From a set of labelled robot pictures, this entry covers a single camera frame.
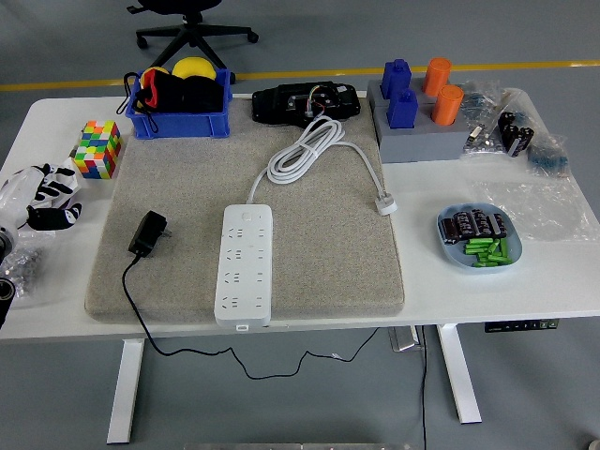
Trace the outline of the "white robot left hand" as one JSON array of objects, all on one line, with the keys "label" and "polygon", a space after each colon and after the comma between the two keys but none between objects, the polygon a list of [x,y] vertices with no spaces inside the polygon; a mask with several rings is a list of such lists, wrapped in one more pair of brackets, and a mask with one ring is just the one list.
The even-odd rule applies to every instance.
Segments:
[{"label": "white robot left hand", "polygon": [[80,203],[66,207],[77,189],[76,173],[67,167],[46,163],[16,172],[1,187],[1,228],[6,231],[24,225],[36,231],[70,228],[83,209]]}]

